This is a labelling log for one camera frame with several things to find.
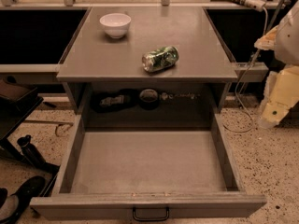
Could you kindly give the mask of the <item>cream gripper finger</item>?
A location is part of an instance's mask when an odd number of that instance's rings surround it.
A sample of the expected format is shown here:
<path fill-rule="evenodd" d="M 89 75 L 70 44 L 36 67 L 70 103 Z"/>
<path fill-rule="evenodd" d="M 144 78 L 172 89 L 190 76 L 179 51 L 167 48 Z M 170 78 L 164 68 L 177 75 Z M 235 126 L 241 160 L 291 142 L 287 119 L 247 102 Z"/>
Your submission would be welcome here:
<path fill-rule="evenodd" d="M 278 73 L 271 71 L 263 95 L 258 124 L 269 129 L 279 125 L 299 102 L 299 67 L 287 65 Z"/>
<path fill-rule="evenodd" d="M 254 43 L 254 47 L 260 50 L 274 50 L 277 32 L 278 26 L 273 27 L 269 32 L 267 32 Z"/>

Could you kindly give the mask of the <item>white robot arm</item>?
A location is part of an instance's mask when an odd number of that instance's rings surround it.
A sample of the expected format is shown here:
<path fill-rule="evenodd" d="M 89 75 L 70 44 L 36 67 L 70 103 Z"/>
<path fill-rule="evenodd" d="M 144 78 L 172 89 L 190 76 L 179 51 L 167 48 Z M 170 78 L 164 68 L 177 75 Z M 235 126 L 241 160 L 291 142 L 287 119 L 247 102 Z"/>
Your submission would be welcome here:
<path fill-rule="evenodd" d="M 299 1 L 254 47 L 273 50 L 275 58 L 285 63 L 278 73 L 269 73 L 264 88 L 258 123 L 269 129 L 279 125 L 299 102 Z"/>

